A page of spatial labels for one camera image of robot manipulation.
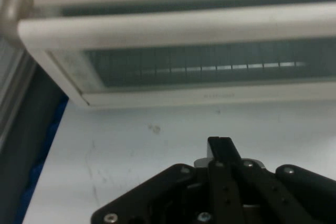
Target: bolt head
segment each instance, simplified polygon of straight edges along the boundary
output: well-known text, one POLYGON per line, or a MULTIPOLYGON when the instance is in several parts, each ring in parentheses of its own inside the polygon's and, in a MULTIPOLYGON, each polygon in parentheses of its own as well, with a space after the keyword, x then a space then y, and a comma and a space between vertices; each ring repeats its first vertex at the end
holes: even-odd
POLYGON ((244 166, 253 167, 253 163, 251 161, 247 160, 247 161, 244 161, 244 166))
POLYGON ((290 167, 285 167, 285 168, 283 169, 283 171, 284 171, 285 173, 288 173, 288 174, 293 174, 293 173, 294 173, 294 170, 293 170, 292 168, 290 168, 290 167))
POLYGON ((117 221, 118 221, 118 215, 116 214, 107 214, 104 216, 105 223, 117 223, 117 221))
POLYGON ((201 212, 197 217, 197 219, 201 222, 208 222, 211 220, 211 218, 212 216, 208 212, 201 212))

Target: metal screw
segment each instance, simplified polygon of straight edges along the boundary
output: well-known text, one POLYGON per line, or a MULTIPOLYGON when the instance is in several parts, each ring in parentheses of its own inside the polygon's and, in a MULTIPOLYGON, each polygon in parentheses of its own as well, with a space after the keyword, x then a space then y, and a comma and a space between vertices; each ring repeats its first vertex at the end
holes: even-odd
POLYGON ((219 161, 217 161, 217 162, 216 162, 216 166, 217 166, 217 167, 224 167, 224 164, 221 163, 221 162, 219 162, 219 161))
POLYGON ((116 214, 107 214, 104 217, 105 223, 116 223, 118 221, 118 215, 116 214))
POLYGON ((292 168, 290 168, 290 167, 285 167, 285 169, 283 169, 283 171, 285 173, 289 173, 289 174, 293 174, 294 173, 294 170, 292 168))
POLYGON ((253 163, 251 162, 251 161, 244 161, 244 165, 246 166, 246 167, 253 167, 253 163))
POLYGON ((201 222, 208 222, 208 221, 211 220, 211 218, 212 218, 212 216, 208 212, 201 212, 198 215, 197 220, 199 220, 201 222))
POLYGON ((183 166, 181 169, 181 173, 190 173, 190 170, 187 167, 183 166))

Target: metal rod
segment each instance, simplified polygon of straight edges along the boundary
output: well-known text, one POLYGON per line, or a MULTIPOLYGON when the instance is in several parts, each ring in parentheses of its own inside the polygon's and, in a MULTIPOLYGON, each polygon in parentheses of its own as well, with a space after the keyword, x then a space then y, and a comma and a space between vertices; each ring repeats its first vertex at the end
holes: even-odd
POLYGON ((33 3, 33 0, 3 0, 0 11, 0 31, 14 47, 25 48, 17 27, 20 19, 28 17, 33 3))

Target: scratch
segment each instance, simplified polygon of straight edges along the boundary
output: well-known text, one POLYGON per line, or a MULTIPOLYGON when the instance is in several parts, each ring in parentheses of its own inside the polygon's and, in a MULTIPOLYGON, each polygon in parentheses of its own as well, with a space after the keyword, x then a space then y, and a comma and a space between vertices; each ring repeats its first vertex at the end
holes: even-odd
MULTIPOLYGON (((88 173, 89 173, 89 176, 90 176, 90 180, 92 181, 93 180, 93 175, 92 175, 92 169, 91 169, 91 166, 89 164, 89 158, 92 154, 92 152, 96 149, 96 144, 94 142, 94 140, 92 140, 92 143, 91 143, 91 147, 90 149, 88 150, 88 152, 85 154, 85 164, 86 164, 86 167, 88 169, 88 173)), ((92 181, 92 193, 93 193, 93 197, 96 201, 96 204, 98 207, 100 207, 100 203, 99 203, 99 199, 98 199, 98 195, 97 195, 97 188, 96 186, 94 185, 93 181, 92 181)))
POLYGON ((92 140, 91 148, 90 150, 85 154, 85 164, 89 172, 90 179, 92 179, 92 169, 89 165, 89 157, 91 156, 92 152, 96 149, 96 144, 94 143, 94 140, 92 140))
POLYGON ((96 200, 97 206, 100 207, 100 203, 99 203, 99 199, 97 195, 97 188, 95 185, 92 185, 92 193, 93 193, 94 199, 96 200))

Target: stain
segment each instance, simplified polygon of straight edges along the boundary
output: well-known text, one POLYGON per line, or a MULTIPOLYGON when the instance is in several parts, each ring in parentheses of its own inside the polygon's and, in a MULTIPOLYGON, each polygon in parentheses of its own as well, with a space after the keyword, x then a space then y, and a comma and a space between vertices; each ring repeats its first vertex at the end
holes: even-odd
POLYGON ((156 134, 156 135, 159 135, 159 133, 160 133, 160 131, 161 131, 160 126, 158 126, 158 125, 152 125, 152 124, 148 125, 148 129, 149 129, 150 131, 152 131, 152 132, 153 132, 154 134, 156 134))

